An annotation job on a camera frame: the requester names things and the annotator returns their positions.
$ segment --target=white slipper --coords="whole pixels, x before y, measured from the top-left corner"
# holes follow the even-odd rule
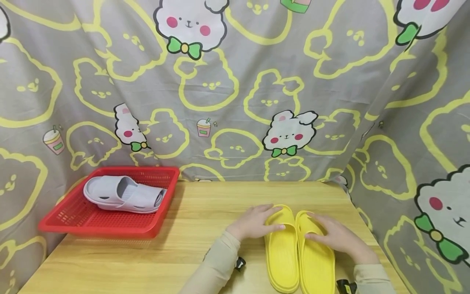
[[[99,208],[151,214],[158,210],[166,189],[136,183],[128,176],[98,176],[83,187],[84,196]]]

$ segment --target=cartoon bunny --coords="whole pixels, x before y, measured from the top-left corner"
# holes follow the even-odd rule
[[[273,116],[271,128],[263,139],[265,150],[272,151],[272,157],[281,154],[294,156],[298,149],[309,144],[316,134],[313,122],[318,114],[307,111],[294,117],[290,110],[282,111]]]
[[[411,45],[414,39],[429,38],[442,30],[465,1],[399,0],[393,20],[403,31],[395,43]]]
[[[168,39],[168,52],[199,60],[217,48],[227,34],[222,12],[228,0],[160,0],[153,18],[157,32]]]
[[[10,36],[10,20],[5,10],[0,7],[0,43]]]
[[[445,260],[470,266],[470,165],[417,191],[415,203],[422,214],[415,218],[416,227],[429,235]]]
[[[114,116],[116,117],[116,130],[114,133],[122,144],[130,145],[131,150],[134,152],[149,148],[147,138],[139,129],[139,121],[132,116],[125,103],[114,108]]]

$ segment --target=drink cup illustration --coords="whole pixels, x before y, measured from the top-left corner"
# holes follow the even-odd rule
[[[211,119],[200,119],[197,122],[197,134],[199,137],[208,137],[211,133]]]
[[[60,134],[59,130],[55,128],[55,126],[52,130],[44,134],[44,136],[42,137],[42,141],[56,155],[61,154],[62,151],[65,149],[65,144],[63,143],[62,135]]]

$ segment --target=person's left hand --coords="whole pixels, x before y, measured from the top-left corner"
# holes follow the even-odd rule
[[[283,230],[286,228],[283,224],[265,225],[266,219],[281,209],[282,207],[273,207],[273,204],[250,207],[240,218],[229,225],[226,231],[242,242],[246,238],[260,238]]]

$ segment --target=red basket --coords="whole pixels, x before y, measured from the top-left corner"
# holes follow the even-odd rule
[[[159,209],[148,215],[108,211],[83,196],[83,186],[92,177],[127,175],[137,183],[168,189]],[[165,219],[180,171],[177,167],[101,167],[50,211],[39,223],[45,232],[70,233],[83,237],[154,238]]]

